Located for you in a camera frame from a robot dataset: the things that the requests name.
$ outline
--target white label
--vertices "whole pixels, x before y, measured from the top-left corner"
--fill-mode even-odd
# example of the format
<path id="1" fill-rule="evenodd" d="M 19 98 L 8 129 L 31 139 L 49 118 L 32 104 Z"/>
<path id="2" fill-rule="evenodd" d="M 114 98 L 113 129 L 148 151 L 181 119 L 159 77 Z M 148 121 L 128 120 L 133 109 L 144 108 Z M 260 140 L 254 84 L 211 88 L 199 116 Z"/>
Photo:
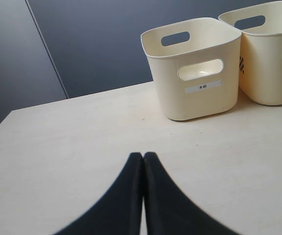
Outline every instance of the white label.
<path id="1" fill-rule="evenodd" d="M 198 86 L 187 87 L 185 88 L 185 93 L 200 92 L 218 86 L 221 86 L 221 80 L 200 84 Z"/>

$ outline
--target white table surface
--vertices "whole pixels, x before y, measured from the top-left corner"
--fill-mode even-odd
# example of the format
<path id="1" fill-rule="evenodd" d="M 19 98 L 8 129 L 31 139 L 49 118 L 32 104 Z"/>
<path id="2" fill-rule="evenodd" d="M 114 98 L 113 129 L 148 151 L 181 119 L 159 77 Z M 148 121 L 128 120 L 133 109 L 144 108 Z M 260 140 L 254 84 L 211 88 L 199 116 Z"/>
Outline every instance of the white table surface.
<path id="1" fill-rule="evenodd" d="M 226 113 L 175 122 L 152 82 L 11 112 L 0 125 L 0 235 L 69 224 L 134 151 L 155 151 L 180 188 L 230 228 L 282 235 L 282 106 L 241 92 Z"/>

